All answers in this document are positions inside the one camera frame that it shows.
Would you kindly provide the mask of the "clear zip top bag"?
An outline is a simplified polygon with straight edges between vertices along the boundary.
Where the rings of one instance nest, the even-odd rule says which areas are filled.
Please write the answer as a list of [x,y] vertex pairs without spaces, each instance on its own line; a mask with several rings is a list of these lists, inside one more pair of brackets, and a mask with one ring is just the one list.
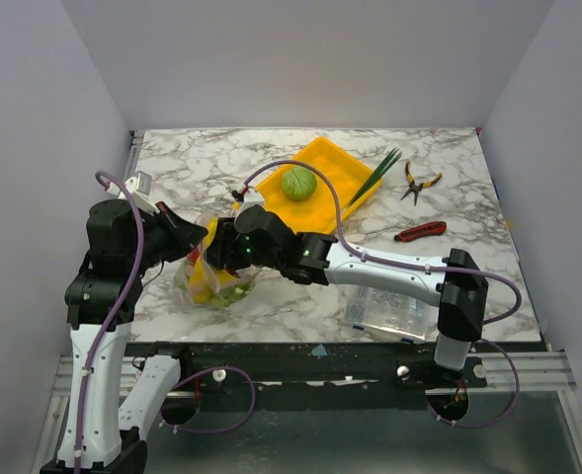
[[218,218],[204,213],[195,223],[204,227],[208,235],[181,263],[174,275],[174,287],[195,305],[226,308],[254,289],[260,271],[233,272],[212,267],[206,260],[206,251],[215,236]]

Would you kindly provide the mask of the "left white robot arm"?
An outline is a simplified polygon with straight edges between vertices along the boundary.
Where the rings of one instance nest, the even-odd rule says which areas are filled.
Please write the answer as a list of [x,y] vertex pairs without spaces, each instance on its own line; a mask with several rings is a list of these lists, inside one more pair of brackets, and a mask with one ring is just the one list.
[[183,350],[152,355],[131,392],[121,395],[125,347],[148,269],[190,254],[207,235],[165,203],[139,210],[122,199],[94,204],[89,249],[64,301],[72,377],[63,438],[43,473],[140,473],[147,436],[170,389],[194,375]]

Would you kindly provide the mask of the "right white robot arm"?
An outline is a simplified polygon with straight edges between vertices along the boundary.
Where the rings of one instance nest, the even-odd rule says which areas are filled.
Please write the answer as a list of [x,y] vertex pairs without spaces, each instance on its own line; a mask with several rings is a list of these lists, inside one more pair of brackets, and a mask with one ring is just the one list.
[[205,259],[218,270],[263,267],[297,284],[366,286],[437,308],[439,336],[428,366],[431,379],[443,387],[462,379],[469,349],[482,335],[489,283],[463,250],[423,258],[374,251],[333,235],[295,233],[254,205],[218,221]]

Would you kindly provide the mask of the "celery stalk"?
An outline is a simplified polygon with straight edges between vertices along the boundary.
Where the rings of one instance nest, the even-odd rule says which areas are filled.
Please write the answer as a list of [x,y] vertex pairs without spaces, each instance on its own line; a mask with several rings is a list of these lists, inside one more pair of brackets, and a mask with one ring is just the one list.
[[222,288],[211,295],[207,305],[217,308],[227,308],[230,305],[244,299],[254,288],[255,281],[252,276],[242,278],[237,284]]

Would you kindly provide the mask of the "yellow banana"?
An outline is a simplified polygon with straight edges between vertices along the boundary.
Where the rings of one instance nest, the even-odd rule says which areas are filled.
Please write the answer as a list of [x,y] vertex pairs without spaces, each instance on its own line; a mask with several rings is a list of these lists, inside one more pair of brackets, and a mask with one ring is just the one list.
[[207,249],[215,237],[217,222],[218,219],[209,213],[201,214],[196,220],[208,233],[198,246],[199,255],[189,278],[188,292],[195,304],[206,303],[213,293],[220,290],[216,270],[207,262]]

